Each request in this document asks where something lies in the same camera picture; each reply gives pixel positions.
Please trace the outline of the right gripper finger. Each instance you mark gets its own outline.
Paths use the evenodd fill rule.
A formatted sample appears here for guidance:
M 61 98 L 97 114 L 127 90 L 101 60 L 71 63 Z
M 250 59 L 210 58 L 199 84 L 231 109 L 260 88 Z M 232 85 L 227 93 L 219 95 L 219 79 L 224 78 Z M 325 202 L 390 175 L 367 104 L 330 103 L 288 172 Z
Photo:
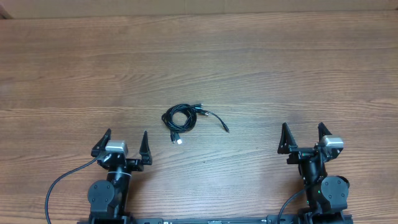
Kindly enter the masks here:
M 331 135 L 331 132 L 324 125 L 324 123 L 323 122 L 319 123 L 318 124 L 318 139 L 319 139 L 319 141 L 321 141 L 324 136 L 329 136 L 329 135 Z
M 290 153 L 295 152 L 297 150 L 297 148 L 298 148 L 298 145 L 295 142 L 295 139 L 293 137 L 293 134 L 291 133 L 291 130 L 290 130 L 288 124 L 283 123 L 277 153 L 278 154 L 290 154 Z

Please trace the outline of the black usb cable thin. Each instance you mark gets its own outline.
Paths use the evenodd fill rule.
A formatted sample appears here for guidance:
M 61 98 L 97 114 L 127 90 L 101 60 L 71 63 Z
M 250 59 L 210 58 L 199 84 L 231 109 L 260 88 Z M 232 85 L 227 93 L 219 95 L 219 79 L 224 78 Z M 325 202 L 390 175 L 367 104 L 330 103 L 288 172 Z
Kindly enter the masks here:
M 215 114 L 215 113 L 213 113 L 211 111 L 207 111 L 207 110 L 200 110 L 199 113 L 204 115 L 204 116 L 212 115 L 212 116 L 216 117 L 220 121 L 220 123 L 223 126 L 224 130 L 227 133 L 229 132 L 229 127 L 225 124 L 225 122 L 217 114 Z

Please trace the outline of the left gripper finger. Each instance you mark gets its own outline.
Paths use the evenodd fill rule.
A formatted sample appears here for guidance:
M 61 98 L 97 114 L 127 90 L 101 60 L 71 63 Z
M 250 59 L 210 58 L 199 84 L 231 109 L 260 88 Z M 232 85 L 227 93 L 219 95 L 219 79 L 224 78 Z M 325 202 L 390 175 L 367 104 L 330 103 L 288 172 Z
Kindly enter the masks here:
M 141 162 L 143 165 L 152 165 L 152 155 L 151 155 L 150 148 L 149 148 L 149 140 L 148 140 L 147 131 L 144 131 L 139 154 L 141 155 Z
M 91 156 L 98 157 L 100 153 L 105 150 L 105 147 L 110 139 L 111 139 L 111 129 L 108 128 L 103 137 L 92 148 Z

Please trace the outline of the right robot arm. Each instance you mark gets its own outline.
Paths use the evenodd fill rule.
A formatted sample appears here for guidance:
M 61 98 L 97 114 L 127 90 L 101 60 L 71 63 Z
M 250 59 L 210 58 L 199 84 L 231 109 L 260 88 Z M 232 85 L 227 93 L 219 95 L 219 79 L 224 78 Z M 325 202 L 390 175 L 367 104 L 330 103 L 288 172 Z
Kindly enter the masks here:
M 306 194 L 308 207 L 298 211 L 296 223 L 352 222 L 349 215 L 343 215 L 348 208 L 349 181 L 343 176 L 329 176 L 325 166 L 343 148 L 342 138 L 333 135 L 323 123 L 318 124 L 318 142 L 313 147 L 298 147 L 288 124 L 282 124 L 277 153 L 287 154 L 287 163 L 298 165 L 304 188 L 284 203 L 280 213 L 298 195 Z

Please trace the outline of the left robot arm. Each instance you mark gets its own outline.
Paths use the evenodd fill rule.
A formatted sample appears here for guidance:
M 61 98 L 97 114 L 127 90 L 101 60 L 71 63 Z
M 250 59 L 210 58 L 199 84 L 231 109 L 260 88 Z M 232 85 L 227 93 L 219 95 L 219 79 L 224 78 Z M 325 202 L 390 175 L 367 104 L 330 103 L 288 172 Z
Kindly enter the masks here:
M 133 172 L 142 172 L 152 165 L 152 155 L 145 131 L 139 149 L 140 159 L 127 157 L 124 140 L 112 140 L 108 129 L 91 150 L 91 156 L 99 166 L 108 171 L 105 180 L 94 182 L 88 190 L 90 223 L 135 223 L 135 218 L 126 211 L 127 197 Z

